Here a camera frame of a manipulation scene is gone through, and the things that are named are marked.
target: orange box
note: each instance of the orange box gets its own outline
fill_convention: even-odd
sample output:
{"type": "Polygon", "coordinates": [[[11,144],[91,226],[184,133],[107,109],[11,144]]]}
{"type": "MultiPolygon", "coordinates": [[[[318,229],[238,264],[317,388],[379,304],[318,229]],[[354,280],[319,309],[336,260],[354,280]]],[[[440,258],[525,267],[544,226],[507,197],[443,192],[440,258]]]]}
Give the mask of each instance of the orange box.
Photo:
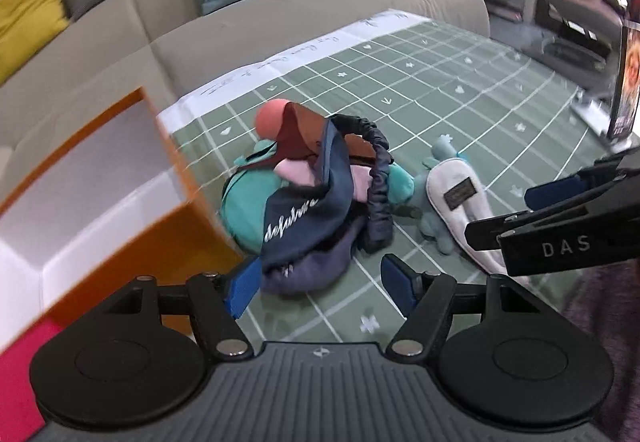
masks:
{"type": "Polygon", "coordinates": [[[42,318],[64,327],[137,275],[227,273],[216,222],[138,89],[79,130],[0,204],[0,354],[42,318]]]}

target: pink surface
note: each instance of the pink surface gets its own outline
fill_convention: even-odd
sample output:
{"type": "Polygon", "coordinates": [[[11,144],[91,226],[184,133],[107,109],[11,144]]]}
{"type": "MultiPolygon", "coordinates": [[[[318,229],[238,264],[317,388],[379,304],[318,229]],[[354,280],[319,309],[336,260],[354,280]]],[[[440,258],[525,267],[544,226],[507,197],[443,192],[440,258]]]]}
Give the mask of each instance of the pink surface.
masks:
{"type": "Polygon", "coordinates": [[[287,103],[289,101],[286,99],[272,99],[258,109],[258,113],[255,114],[255,132],[260,139],[276,140],[287,103]]]}
{"type": "Polygon", "coordinates": [[[44,425],[29,384],[29,364],[60,330],[44,320],[0,354],[0,441],[23,442],[44,425]]]}

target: floor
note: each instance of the floor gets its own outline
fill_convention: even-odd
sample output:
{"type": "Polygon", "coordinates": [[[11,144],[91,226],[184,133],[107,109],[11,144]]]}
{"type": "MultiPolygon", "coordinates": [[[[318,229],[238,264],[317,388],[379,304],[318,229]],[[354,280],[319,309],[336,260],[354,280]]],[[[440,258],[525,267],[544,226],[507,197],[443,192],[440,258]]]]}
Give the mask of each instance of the floor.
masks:
{"type": "Polygon", "coordinates": [[[542,52],[543,42],[551,41],[555,37],[554,33],[548,29],[539,28],[533,24],[523,22],[511,22],[491,15],[491,37],[502,44],[510,45],[533,58],[540,61],[552,70],[558,72],[567,79],[589,89],[601,85],[606,81],[609,72],[597,72],[593,68],[581,68],[574,63],[566,61],[562,57],[555,57],[542,52]]]}
{"type": "MultiPolygon", "coordinates": [[[[521,43],[527,39],[522,36],[521,43]]],[[[300,67],[204,114],[174,138],[205,196],[219,205],[224,165],[251,151],[255,112],[274,97],[322,115],[372,119],[396,162],[414,176],[424,169],[422,161],[437,138],[450,135],[478,173],[494,213],[503,214],[526,207],[528,187],[571,173],[604,153],[567,108],[575,90],[513,48],[430,22],[300,67]]],[[[258,293],[239,324],[256,346],[263,340],[385,346],[403,322],[381,284],[380,259],[388,252],[418,272],[484,281],[459,250],[442,255],[420,234],[415,218],[396,217],[390,248],[372,256],[358,253],[344,276],[323,292],[295,299],[258,293]]],[[[532,287],[558,305],[576,278],[575,273],[535,277],[532,287]]],[[[477,321],[477,316],[457,317],[453,330],[477,321]]]]}

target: purple fabric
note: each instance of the purple fabric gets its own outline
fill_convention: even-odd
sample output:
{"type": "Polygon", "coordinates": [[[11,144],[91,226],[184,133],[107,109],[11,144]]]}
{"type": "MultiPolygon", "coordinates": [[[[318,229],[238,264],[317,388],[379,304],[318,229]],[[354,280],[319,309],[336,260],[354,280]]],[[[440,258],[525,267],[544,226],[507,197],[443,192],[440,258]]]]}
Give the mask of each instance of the purple fabric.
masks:
{"type": "Polygon", "coordinates": [[[635,261],[588,269],[564,315],[604,346],[613,386],[596,424],[616,442],[640,441],[640,279],[635,261]]]}
{"type": "Polygon", "coordinates": [[[311,251],[295,263],[263,274],[262,291],[294,295],[321,291],[328,287],[347,270],[355,241],[366,221],[363,214],[348,220],[344,228],[337,233],[340,238],[335,244],[311,251]]]}

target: pink fabric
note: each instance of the pink fabric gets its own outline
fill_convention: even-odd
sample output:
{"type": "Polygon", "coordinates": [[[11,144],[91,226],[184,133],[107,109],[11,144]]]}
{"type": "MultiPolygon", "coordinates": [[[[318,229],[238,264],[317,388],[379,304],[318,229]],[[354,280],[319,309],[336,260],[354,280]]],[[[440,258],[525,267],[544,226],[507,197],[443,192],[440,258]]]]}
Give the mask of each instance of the pink fabric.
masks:
{"type": "MultiPolygon", "coordinates": [[[[367,201],[367,191],[371,186],[371,176],[368,166],[351,164],[351,178],[353,178],[353,199],[358,202],[367,201]]],[[[306,161],[292,161],[284,159],[273,169],[278,177],[288,180],[298,186],[315,186],[317,184],[314,172],[306,161]]]]}
{"type": "Polygon", "coordinates": [[[44,426],[29,383],[29,364],[62,328],[52,321],[32,327],[0,354],[0,440],[24,442],[44,426]]]}

